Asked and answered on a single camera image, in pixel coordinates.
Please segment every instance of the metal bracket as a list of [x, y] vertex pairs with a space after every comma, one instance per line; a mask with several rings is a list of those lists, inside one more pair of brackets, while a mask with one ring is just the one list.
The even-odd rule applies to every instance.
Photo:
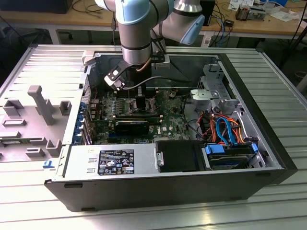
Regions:
[[164, 160], [163, 160], [163, 153], [162, 152], [157, 152], [157, 164], [159, 167], [162, 167], [164, 165]]
[[131, 65], [126, 61], [120, 61], [106, 76], [106, 83], [114, 90], [121, 90], [125, 86], [125, 80], [121, 76]]
[[265, 168], [265, 162], [263, 157], [261, 156], [260, 152], [258, 151], [257, 154], [250, 160], [250, 165], [254, 166], [255, 168]]

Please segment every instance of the robotic arm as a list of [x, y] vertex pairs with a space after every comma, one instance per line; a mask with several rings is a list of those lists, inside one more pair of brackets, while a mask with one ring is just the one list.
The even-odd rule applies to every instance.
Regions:
[[116, 12], [123, 61], [106, 76], [105, 81], [115, 90], [125, 86], [121, 74], [149, 66], [153, 39], [169, 38], [190, 45], [204, 22], [200, 0], [95, 0], [98, 6]]

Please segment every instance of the blue plastic clip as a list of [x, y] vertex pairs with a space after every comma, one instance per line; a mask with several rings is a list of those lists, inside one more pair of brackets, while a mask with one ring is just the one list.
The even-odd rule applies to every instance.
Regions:
[[77, 128], [79, 128], [82, 125], [82, 123], [80, 121], [76, 121], [76, 126]]
[[78, 114], [78, 115], [77, 115], [77, 120], [78, 120], [78, 121], [82, 121], [82, 120], [83, 120], [83, 116], [82, 116], [81, 114]]
[[252, 143], [251, 144], [251, 147], [253, 148], [254, 152], [257, 153], [259, 150], [258, 150], [258, 146], [255, 144], [255, 143]]
[[230, 142], [231, 142], [232, 144], [234, 144], [234, 145], [237, 145], [238, 143], [236, 142], [235, 137], [232, 135], [231, 126], [230, 126], [229, 122], [227, 121], [227, 119], [224, 118], [224, 117], [220, 117], [220, 118], [217, 119], [217, 121], [216, 121], [216, 133], [217, 133], [217, 135], [220, 137], [220, 139], [221, 139], [223, 142], [225, 142], [226, 145], [228, 145], [227, 140], [221, 135], [221, 132], [220, 132], [219, 123], [220, 123], [221, 121], [225, 121], [225, 123], [226, 123]]
[[51, 160], [45, 161], [43, 165], [43, 169], [53, 169], [54, 165]]
[[222, 145], [207, 145], [205, 147], [206, 154], [209, 155], [211, 153], [225, 153], [224, 147]]
[[86, 103], [81, 102], [80, 103], [80, 109], [82, 109], [82, 110], [86, 109]]
[[81, 132], [81, 130], [78, 129], [78, 128], [75, 128], [74, 131], [73, 131], [73, 133], [74, 133], [75, 135], [79, 134], [80, 132]]

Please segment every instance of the sticker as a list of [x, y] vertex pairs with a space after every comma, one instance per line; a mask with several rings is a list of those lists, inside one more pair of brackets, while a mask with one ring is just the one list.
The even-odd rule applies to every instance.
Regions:
[[103, 150], [99, 154], [98, 174], [134, 174], [134, 151]]

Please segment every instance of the white cable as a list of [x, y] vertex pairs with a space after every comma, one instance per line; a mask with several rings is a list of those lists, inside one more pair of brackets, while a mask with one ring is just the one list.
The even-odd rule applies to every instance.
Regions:
[[238, 117], [239, 117], [239, 120], [240, 120], [240, 124], [241, 124], [241, 126], [242, 126], [242, 129], [243, 129], [243, 132], [244, 132], [245, 136], [248, 138], [248, 135], [247, 135], [246, 130], [245, 130], [245, 127], [244, 127], [244, 123], [243, 123], [243, 121], [242, 121], [242, 119], [241, 119], [241, 117], [240, 117], [239, 112], [238, 112], [238, 111], [234, 111], [234, 113], [237, 113], [237, 114], [238, 114]]

